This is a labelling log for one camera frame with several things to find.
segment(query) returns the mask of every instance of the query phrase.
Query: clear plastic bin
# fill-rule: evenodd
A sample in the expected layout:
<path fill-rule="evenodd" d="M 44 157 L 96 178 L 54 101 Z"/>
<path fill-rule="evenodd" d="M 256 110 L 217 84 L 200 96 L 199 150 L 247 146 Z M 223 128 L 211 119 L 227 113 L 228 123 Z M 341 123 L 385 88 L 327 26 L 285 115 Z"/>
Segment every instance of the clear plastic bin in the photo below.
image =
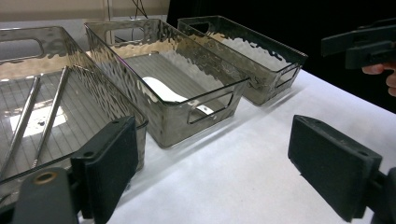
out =
<path fill-rule="evenodd" d="M 246 74 L 175 27 L 158 19 L 85 26 L 93 60 L 144 110 L 148 133 L 160 147 L 170 147 L 234 114 L 247 85 Z M 182 98 L 168 99 L 170 94 L 151 88 L 147 77 Z"/>
<path fill-rule="evenodd" d="M 0 30 L 0 49 L 0 206 L 15 202 L 21 182 L 35 171 L 69 168 L 70 155 L 113 119 L 134 116 L 136 171 L 142 169 L 147 117 L 63 27 Z"/>
<path fill-rule="evenodd" d="M 181 18 L 177 29 L 245 72 L 244 92 L 263 105 L 291 87 L 307 55 L 221 16 Z"/>

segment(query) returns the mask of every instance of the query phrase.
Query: black background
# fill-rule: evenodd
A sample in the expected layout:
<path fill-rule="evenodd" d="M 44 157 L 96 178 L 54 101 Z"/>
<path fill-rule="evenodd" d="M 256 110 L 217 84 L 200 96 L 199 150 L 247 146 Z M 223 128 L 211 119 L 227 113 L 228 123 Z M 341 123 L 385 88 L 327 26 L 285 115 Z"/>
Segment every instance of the black background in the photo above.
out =
<path fill-rule="evenodd" d="M 171 0 L 167 22 L 220 15 L 308 55 L 303 69 L 372 104 L 396 113 L 396 97 L 388 94 L 390 71 L 369 76 L 345 69 L 345 54 L 322 57 L 324 37 L 356 30 L 374 21 L 396 18 L 396 2 L 378 1 L 225 1 Z"/>

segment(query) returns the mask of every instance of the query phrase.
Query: human hand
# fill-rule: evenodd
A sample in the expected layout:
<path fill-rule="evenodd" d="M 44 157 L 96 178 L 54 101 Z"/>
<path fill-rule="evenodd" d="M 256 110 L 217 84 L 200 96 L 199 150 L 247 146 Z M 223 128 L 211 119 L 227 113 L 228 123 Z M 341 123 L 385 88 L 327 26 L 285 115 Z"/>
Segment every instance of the human hand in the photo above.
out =
<path fill-rule="evenodd" d="M 393 73 L 387 77 L 386 83 L 388 85 L 388 93 L 396 97 L 396 62 L 394 63 L 380 63 L 363 67 L 361 71 L 368 75 L 378 75 L 385 70 L 393 70 Z"/>

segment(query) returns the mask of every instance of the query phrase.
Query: white object in bin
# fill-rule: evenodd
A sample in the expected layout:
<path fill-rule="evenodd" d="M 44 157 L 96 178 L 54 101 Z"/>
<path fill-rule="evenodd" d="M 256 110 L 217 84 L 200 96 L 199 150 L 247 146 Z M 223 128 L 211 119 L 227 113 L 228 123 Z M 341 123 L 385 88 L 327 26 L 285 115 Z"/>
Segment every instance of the white object in bin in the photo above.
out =
<path fill-rule="evenodd" d="M 184 102 L 188 99 L 183 97 L 163 84 L 160 80 L 155 77 L 143 77 L 143 80 L 163 99 L 167 102 Z M 205 105 L 198 105 L 197 109 L 201 110 L 207 115 L 212 114 L 214 111 Z"/>

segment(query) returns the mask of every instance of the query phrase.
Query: white tabletop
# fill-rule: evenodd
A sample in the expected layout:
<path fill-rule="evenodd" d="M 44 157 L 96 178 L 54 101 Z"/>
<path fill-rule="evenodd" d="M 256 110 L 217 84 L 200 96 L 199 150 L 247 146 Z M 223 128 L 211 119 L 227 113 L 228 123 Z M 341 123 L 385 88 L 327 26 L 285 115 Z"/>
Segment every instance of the white tabletop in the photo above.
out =
<path fill-rule="evenodd" d="M 109 223 L 346 223 L 288 158 L 293 116 L 320 119 L 376 151 L 387 174 L 396 166 L 396 115 L 305 71 L 281 95 L 262 106 L 242 98 L 233 117 L 167 149 L 148 134 L 145 167 Z M 352 223 L 372 215 L 367 208 Z"/>

